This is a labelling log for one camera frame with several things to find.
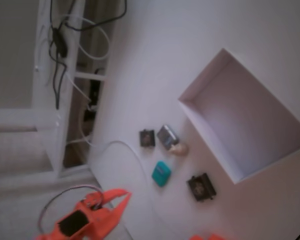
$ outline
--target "wire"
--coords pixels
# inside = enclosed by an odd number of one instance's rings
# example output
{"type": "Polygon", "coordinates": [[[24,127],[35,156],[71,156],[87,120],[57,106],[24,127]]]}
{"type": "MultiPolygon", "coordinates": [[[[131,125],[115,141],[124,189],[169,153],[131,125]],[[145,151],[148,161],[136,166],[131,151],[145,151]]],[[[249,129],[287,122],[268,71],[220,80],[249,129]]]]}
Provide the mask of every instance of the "wire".
{"type": "MultiPolygon", "coordinates": [[[[75,2],[75,0],[72,0],[72,3],[71,3],[70,8],[68,10],[68,13],[71,12],[71,10],[74,6],[74,2],[75,2]]],[[[54,28],[53,20],[52,20],[52,9],[53,9],[53,0],[50,0],[49,18],[50,18],[50,28],[51,28],[51,30],[54,28]]],[[[60,22],[60,24],[58,26],[58,30],[61,29],[63,23],[64,23],[64,20],[62,20],[60,22]]],[[[55,62],[55,69],[54,69],[54,74],[53,74],[53,79],[52,79],[52,88],[53,88],[53,93],[54,93],[54,98],[55,98],[55,109],[59,110],[61,86],[62,86],[63,78],[64,78],[64,75],[65,75],[65,72],[67,71],[68,66],[65,63],[59,61],[59,59],[58,59],[58,55],[59,55],[58,49],[56,49],[56,51],[55,51],[55,58],[52,57],[51,48],[52,48],[53,44],[54,44],[54,39],[52,38],[52,41],[49,45],[49,57],[55,62]],[[57,77],[57,73],[58,73],[59,64],[61,64],[63,66],[63,71],[62,71],[62,74],[60,76],[58,88],[56,89],[56,77],[57,77]]]]}
{"type": "Polygon", "coordinates": [[[88,144],[88,145],[90,145],[91,147],[93,147],[93,148],[95,148],[95,147],[97,147],[96,145],[93,145],[90,141],[89,141],[89,139],[87,138],[87,136],[85,135],[85,133],[84,133],[84,131],[83,131],[83,129],[82,129],[82,120],[83,120],[83,114],[84,114],[85,112],[84,111],[81,111],[80,113],[79,113],[79,120],[78,120],[78,128],[79,128],[79,132],[80,132],[80,134],[81,134],[81,136],[82,136],[82,139],[88,144]]]}
{"type": "Polygon", "coordinates": [[[98,23],[94,23],[93,25],[86,26],[86,27],[83,27],[83,28],[75,28],[73,26],[70,26],[67,22],[64,25],[67,28],[72,29],[72,30],[77,31],[77,32],[82,32],[82,31],[90,30],[90,29],[93,29],[93,28],[98,27],[100,25],[111,23],[111,22],[114,22],[116,20],[119,20],[119,19],[123,18],[126,15],[126,13],[127,13],[127,8],[128,8],[127,0],[124,0],[124,11],[119,16],[116,16],[116,17],[113,17],[113,18],[110,18],[110,19],[107,19],[107,20],[104,20],[104,21],[101,21],[101,22],[98,22],[98,23]]]}
{"type": "Polygon", "coordinates": [[[53,44],[53,41],[51,42],[50,47],[49,47],[49,56],[56,63],[56,67],[55,67],[55,71],[54,71],[54,75],[53,75],[53,80],[52,80],[52,87],[53,87],[53,91],[54,91],[54,94],[55,94],[55,108],[57,110],[59,110],[61,85],[62,85],[63,78],[64,78],[64,75],[66,73],[66,70],[67,70],[68,66],[65,63],[59,61],[57,51],[56,51],[56,58],[54,58],[52,56],[52,54],[51,54],[52,44],[53,44]],[[62,71],[62,74],[61,74],[61,77],[60,77],[60,80],[59,80],[58,88],[56,90],[56,76],[57,76],[57,71],[58,71],[58,64],[61,64],[63,66],[63,71],[62,71]]]}
{"type": "MultiPolygon", "coordinates": [[[[80,19],[81,21],[84,21],[84,22],[87,22],[89,24],[92,24],[94,25],[95,22],[87,19],[87,18],[84,18],[82,16],[77,16],[77,15],[73,15],[73,14],[64,14],[64,15],[60,15],[56,18],[53,19],[52,23],[55,22],[56,20],[59,20],[59,19],[65,19],[65,18],[76,18],[76,19],[80,19]]],[[[97,61],[100,61],[100,60],[104,60],[106,59],[109,54],[110,54],[110,39],[109,39],[109,36],[107,35],[107,33],[101,28],[101,27],[97,27],[97,29],[104,35],[104,38],[106,40],[106,43],[108,45],[108,51],[103,55],[103,56],[93,56],[91,54],[89,54],[80,44],[80,41],[77,40],[77,38],[75,36],[73,36],[74,40],[75,40],[75,43],[76,45],[78,45],[78,47],[80,48],[80,50],[90,59],[93,59],[93,60],[97,60],[97,61]]]]}
{"type": "Polygon", "coordinates": [[[65,145],[69,145],[69,144],[78,144],[78,143],[84,143],[85,140],[83,138],[81,139],[76,139],[76,140],[72,140],[72,141],[68,141],[65,145]]]}
{"type": "Polygon", "coordinates": [[[56,200],[58,197],[60,197],[62,194],[70,191],[70,190],[75,190],[75,189],[83,189],[83,188],[86,188],[86,189],[93,189],[97,192],[99,192],[101,194],[101,198],[100,198],[100,202],[97,203],[97,207],[101,206],[103,200],[104,200],[104,194],[103,194],[103,191],[100,187],[97,187],[97,186],[94,186],[94,185],[88,185],[88,184],[85,184],[85,185],[77,185],[77,186],[72,186],[72,187],[69,187],[65,190],[63,190],[62,192],[58,193],[57,195],[55,195],[53,198],[51,198],[47,204],[43,207],[43,209],[41,210],[40,212],[40,215],[39,215],[39,218],[38,218],[38,221],[37,221],[37,227],[40,231],[41,234],[45,234],[43,228],[42,228],[42,219],[48,209],[48,207],[51,205],[51,203],[56,200]]]}
{"type": "Polygon", "coordinates": [[[74,88],[82,94],[82,96],[87,99],[89,102],[91,102],[91,99],[71,80],[71,77],[69,76],[69,73],[66,72],[65,73],[66,78],[68,79],[68,81],[74,86],[74,88]]]}

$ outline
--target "orange item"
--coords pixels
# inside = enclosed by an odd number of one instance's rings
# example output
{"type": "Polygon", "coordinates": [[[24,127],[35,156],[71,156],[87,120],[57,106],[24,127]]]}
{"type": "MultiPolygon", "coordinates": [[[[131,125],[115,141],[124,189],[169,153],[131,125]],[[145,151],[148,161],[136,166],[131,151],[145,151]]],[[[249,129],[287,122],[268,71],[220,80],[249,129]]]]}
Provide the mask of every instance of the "orange item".
{"type": "Polygon", "coordinates": [[[211,237],[209,237],[209,240],[224,240],[224,239],[217,235],[212,234],[211,237]]]}
{"type": "Polygon", "coordinates": [[[194,235],[189,240],[204,240],[204,239],[202,237],[198,236],[198,235],[194,235]]]}
{"type": "Polygon", "coordinates": [[[36,240],[82,240],[83,237],[102,240],[118,225],[131,195],[124,189],[112,189],[103,194],[89,193],[75,205],[72,213],[54,225],[51,233],[40,235],[36,240]],[[102,207],[124,195],[126,197],[114,209],[102,207]],[[98,207],[97,203],[101,201],[102,197],[101,207],[98,207]]]}

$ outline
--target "white cable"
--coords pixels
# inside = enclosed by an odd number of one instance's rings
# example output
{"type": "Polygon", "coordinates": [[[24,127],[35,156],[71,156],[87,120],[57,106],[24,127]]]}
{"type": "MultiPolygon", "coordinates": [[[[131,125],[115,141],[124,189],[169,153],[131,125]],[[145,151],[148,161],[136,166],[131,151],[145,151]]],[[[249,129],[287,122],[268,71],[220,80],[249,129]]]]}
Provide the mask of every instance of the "white cable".
{"type": "Polygon", "coordinates": [[[81,112],[79,113],[79,120],[78,120],[78,128],[79,128],[79,132],[80,132],[80,134],[81,134],[81,136],[82,136],[82,139],[87,143],[87,144],[89,144],[91,147],[93,147],[93,148],[95,148],[95,147],[97,147],[96,145],[93,145],[90,141],[89,141],[89,139],[87,138],[87,136],[85,135],[85,133],[84,133],[84,131],[83,131],[83,129],[82,129],[82,121],[83,121],[83,113],[84,113],[84,111],[82,111],[81,110],[81,112]]]}
{"type": "MultiPolygon", "coordinates": [[[[73,14],[64,14],[64,15],[60,15],[60,16],[54,18],[54,19],[52,20],[52,23],[55,22],[55,21],[57,21],[57,20],[66,18],[66,17],[80,19],[80,20],[82,20],[82,21],[84,21],[84,22],[87,22],[87,23],[89,23],[89,24],[92,24],[92,25],[96,24],[95,22],[93,22],[93,21],[91,21],[91,20],[89,20],[89,19],[86,19],[86,18],[84,18],[84,17],[82,17],[82,16],[73,15],[73,14]]],[[[106,59],[106,58],[109,56],[109,54],[110,54],[110,39],[109,39],[108,35],[106,34],[106,32],[105,32],[100,26],[98,26],[97,28],[98,28],[98,30],[104,35],[104,38],[105,38],[105,40],[106,40],[106,42],[107,42],[107,44],[108,44],[108,51],[106,52],[105,55],[103,55],[103,56],[92,56],[91,54],[89,54],[89,53],[88,53],[88,52],[80,45],[80,42],[77,41],[77,38],[76,38],[76,37],[74,37],[74,40],[75,40],[76,44],[79,46],[80,50],[81,50],[87,57],[89,57],[90,59],[93,59],[93,60],[104,60],[104,59],[106,59]]]]}
{"type": "Polygon", "coordinates": [[[75,89],[78,90],[79,93],[84,96],[85,99],[87,99],[89,102],[91,102],[91,99],[71,80],[71,77],[69,76],[69,73],[65,73],[66,77],[68,78],[69,82],[74,86],[75,89]]]}
{"type": "Polygon", "coordinates": [[[72,140],[72,141],[68,141],[65,145],[69,145],[69,144],[78,144],[78,143],[84,143],[86,140],[84,138],[81,139],[76,139],[76,140],[72,140]]]}

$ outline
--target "teal case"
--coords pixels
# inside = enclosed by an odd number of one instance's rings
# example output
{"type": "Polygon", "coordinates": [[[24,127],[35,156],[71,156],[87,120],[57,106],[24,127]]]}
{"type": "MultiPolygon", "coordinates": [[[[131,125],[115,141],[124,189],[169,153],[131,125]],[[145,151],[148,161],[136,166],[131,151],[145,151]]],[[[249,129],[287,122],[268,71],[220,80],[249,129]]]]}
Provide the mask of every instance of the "teal case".
{"type": "Polygon", "coordinates": [[[158,161],[152,173],[152,178],[156,184],[158,184],[159,187],[163,187],[166,185],[170,175],[170,168],[163,161],[158,161]]]}

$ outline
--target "white box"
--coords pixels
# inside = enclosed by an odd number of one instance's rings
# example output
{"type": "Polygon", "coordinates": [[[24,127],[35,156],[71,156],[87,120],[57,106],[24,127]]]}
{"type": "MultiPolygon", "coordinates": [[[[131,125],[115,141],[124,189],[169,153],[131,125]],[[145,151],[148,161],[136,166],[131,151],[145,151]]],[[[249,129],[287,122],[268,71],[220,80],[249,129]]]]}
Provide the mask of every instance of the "white box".
{"type": "Polygon", "coordinates": [[[225,49],[179,102],[235,184],[300,150],[300,122],[225,49]]]}

